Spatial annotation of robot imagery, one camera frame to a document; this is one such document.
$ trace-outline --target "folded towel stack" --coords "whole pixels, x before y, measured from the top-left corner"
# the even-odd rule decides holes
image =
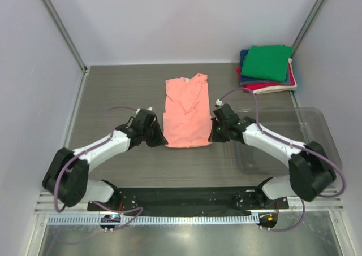
[[[240,52],[239,83],[254,94],[295,90],[297,84],[291,65],[292,47],[252,46]]]

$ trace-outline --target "black mounting plate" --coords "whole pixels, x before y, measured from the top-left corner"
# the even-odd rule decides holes
[[[144,208],[141,216],[194,217],[194,216],[243,216],[249,210],[288,209],[288,200],[264,202],[257,200],[254,186],[244,187],[206,187],[206,188],[117,188],[122,202],[115,204],[129,210],[138,206]],[[88,205],[89,211],[100,211]]]

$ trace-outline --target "folded cloth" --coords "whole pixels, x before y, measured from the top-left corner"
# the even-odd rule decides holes
[[[209,105],[208,76],[166,80],[166,112],[163,135],[168,147],[200,147],[211,144],[212,122]]]
[[[245,57],[242,75],[284,82],[292,50],[284,45],[252,46]]]
[[[244,60],[245,60],[245,57],[247,56],[248,52],[249,52],[249,50],[241,50],[241,52],[240,52],[240,67],[238,67],[236,69],[238,76],[239,76],[239,84],[241,85],[241,84],[275,83],[275,81],[271,81],[271,80],[252,78],[252,77],[241,75],[242,66],[244,64]],[[285,81],[281,84],[290,85],[289,71],[287,71]]]
[[[243,87],[248,88],[254,92],[254,94],[266,94],[271,92],[280,92],[285,90],[295,90],[298,85],[294,78],[293,67],[291,65],[291,59],[289,61],[289,77],[290,85],[281,85],[278,83],[263,83],[263,84],[249,84],[243,85]]]

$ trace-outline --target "pink t-shirt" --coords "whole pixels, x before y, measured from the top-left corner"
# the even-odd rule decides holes
[[[166,80],[166,112],[163,135],[168,147],[200,147],[211,144],[212,122],[208,76],[198,73],[191,79]]]

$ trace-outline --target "green folded towel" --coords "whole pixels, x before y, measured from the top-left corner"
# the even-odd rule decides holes
[[[242,75],[284,82],[293,48],[284,45],[252,46],[245,58]]]

